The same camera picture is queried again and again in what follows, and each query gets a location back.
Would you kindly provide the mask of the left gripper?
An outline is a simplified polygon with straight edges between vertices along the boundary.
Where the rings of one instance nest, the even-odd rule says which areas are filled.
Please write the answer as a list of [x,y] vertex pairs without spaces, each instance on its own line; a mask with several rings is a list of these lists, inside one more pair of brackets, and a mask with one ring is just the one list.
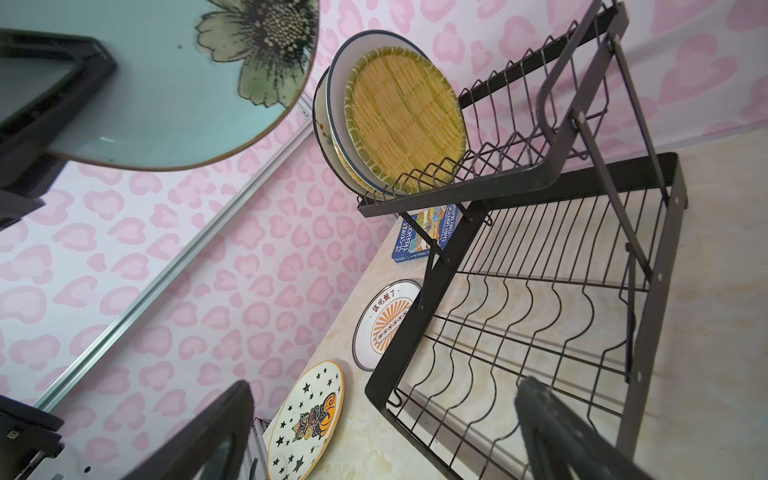
[[66,165],[49,145],[116,72],[92,37],[1,30],[1,230],[45,205]]

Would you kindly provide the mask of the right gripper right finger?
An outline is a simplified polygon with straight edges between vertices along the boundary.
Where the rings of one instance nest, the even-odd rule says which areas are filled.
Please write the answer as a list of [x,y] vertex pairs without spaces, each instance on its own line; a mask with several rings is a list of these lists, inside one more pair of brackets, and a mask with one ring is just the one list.
[[534,479],[649,477],[537,379],[520,382],[514,404]]

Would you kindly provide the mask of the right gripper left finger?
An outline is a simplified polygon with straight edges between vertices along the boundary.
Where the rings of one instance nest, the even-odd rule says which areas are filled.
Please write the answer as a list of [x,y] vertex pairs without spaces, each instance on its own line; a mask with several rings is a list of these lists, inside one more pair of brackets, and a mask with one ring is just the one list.
[[234,382],[128,479],[236,479],[253,421],[249,384]]

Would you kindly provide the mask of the mint green flower plate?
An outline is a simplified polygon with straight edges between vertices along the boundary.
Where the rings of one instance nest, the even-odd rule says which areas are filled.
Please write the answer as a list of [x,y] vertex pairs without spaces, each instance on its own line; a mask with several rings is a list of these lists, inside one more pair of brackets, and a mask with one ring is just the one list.
[[5,1],[5,28],[91,37],[117,68],[51,142],[73,161],[197,168],[267,136],[317,48],[315,1]]

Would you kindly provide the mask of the white plate green rim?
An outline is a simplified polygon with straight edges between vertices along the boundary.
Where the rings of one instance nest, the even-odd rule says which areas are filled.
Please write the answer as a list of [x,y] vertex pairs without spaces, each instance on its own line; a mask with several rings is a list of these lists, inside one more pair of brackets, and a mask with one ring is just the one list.
[[362,181],[365,193],[392,197],[396,191],[377,178],[357,153],[348,133],[344,110],[346,85],[354,66],[370,51],[386,46],[412,50],[431,62],[416,44],[396,33],[380,29],[358,32],[341,45],[331,62],[326,83],[326,104],[334,145],[344,166]]

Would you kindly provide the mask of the yellow green woven plate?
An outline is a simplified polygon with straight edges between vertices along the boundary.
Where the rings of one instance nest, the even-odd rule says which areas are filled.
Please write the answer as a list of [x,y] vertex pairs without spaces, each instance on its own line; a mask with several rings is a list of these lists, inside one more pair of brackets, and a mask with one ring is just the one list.
[[418,52],[382,46],[360,58],[345,87],[347,132],[386,195],[451,184],[467,151],[456,93]]

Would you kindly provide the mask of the orange woven bamboo plate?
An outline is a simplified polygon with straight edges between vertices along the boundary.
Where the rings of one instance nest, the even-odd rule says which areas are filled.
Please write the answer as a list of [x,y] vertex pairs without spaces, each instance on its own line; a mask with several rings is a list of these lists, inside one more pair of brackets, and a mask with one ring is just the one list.
[[362,189],[362,191],[363,191],[363,192],[369,192],[369,191],[370,191],[370,187],[369,187],[369,185],[368,185],[368,184],[367,184],[367,182],[366,182],[366,181],[365,181],[365,180],[364,180],[364,179],[363,179],[363,178],[362,178],[360,175],[358,175],[358,174],[356,173],[356,171],[355,171],[355,170],[352,168],[352,166],[350,165],[350,163],[347,161],[346,157],[344,156],[344,154],[343,154],[343,153],[342,153],[342,151],[340,150],[339,146],[338,146],[336,143],[333,143],[333,148],[334,148],[334,150],[335,150],[335,152],[336,152],[336,155],[337,155],[337,157],[338,157],[338,159],[339,159],[339,161],[340,161],[340,164],[342,165],[343,169],[346,171],[346,174],[347,174],[347,175],[348,175],[350,178],[352,178],[352,179],[353,179],[353,180],[356,182],[356,184],[357,184],[357,185],[359,185],[359,186],[360,186],[360,188]]

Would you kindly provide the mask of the cream floral plate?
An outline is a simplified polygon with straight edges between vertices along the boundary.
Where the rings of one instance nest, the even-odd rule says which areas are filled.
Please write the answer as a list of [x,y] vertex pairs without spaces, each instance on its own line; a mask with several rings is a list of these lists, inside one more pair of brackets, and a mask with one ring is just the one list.
[[313,129],[314,129],[315,139],[317,140],[320,146],[322,155],[326,163],[329,165],[334,175],[340,180],[340,182],[344,184],[347,188],[352,190],[355,194],[361,197],[369,196],[370,198],[372,198],[373,197],[372,187],[369,185],[370,191],[363,192],[360,186],[357,185],[356,182],[346,174],[346,171],[343,169],[342,165],[340,164],[340,161],[333,148],[334,141],[333,141],[332,132],[330,130],[330,121],[329,121],[327,101],[326,101],[326,94],[327,94],[326,84],[327,84],[328,71],[329,69],[326,69],[322,73],[313,97],[312,119],[313,119]]

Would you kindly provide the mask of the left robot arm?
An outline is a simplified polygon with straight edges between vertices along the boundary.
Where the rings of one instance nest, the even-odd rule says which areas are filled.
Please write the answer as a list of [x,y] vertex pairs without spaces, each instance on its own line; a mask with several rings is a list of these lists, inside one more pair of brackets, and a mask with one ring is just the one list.
[[[50,144],[108,83],[117,63],[92,37],[1,31],[1,228],[40,209],[67,160]],[[64,446],[64,422],[1,397],[1,476],[26,479]]]

